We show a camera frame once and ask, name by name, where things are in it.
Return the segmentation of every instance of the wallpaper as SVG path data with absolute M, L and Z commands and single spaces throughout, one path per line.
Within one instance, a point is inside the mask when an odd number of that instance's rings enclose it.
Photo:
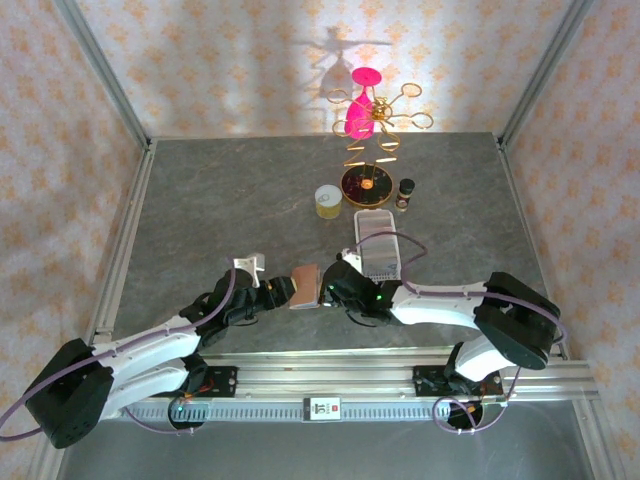
M 49 0 L 0 2 L 0 410 L 86 333 L 140 157 Z M 32 429 L 26 410 L 3 434 Z M 0 444 L 23 479 L 34 438 Z
M 79 0 L 151 136 L 329 132 L 350 71 L 433 131 L 499 133 L 570 0 Z M 415 128 L 407 123 L 399 130 Z
M 571 348 L 640 478 L 640 10 L 596 2 L 510 160 Z

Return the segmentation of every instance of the marble surface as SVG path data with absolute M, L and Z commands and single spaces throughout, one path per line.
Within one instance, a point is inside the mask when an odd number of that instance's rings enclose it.
M 409 209 L 393 198 L 383 208 L 396 226 L 429 247 L 410 278 L 423 284 L 487 280 L 507 271 L 543 291 L 535 256 L 521 224 L 490 133 L 401 134 L 394 181 L 416 182 Z M 334 136 L 158 143 L 135 238 L 114 338 L 162 323 L 212 289 L 228 268 L 226 256 L 266 255 L 263 278 L 288 275 L 307 263 L 324 270 L 354 243 L 353 214 L 323 220 L 313 193 L 338 184 L 347 141 Z M 401 242 L 403 259 L 415 253 Z M 475 337 L 440 325 L 364 328 L 339 309 L 259 315 L 248 328 L 230 328 L 210 352 L 443 346 Z

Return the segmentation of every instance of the white sticker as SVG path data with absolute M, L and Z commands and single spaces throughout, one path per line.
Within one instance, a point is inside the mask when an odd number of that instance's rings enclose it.
M 305 399 L 305 418 L 309 421 L 340 420 L 342 407 L 340 397 L 322 397 Z

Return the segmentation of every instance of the white lid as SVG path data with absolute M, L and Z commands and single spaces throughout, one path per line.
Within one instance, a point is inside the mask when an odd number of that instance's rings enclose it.
M 316 190 L 316 202 L 323 207 L 335 207 L 342 201 L 342 192 L 335 185 L 323 185 Z

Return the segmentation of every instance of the bottle cap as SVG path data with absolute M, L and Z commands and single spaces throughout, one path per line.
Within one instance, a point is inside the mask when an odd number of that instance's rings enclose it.
M 413 189 L 416 186 L 416 182 L 411 180 L 410 178 L 403 178 L 400 180 L 400 193 L 403 195 L 411 195 Z

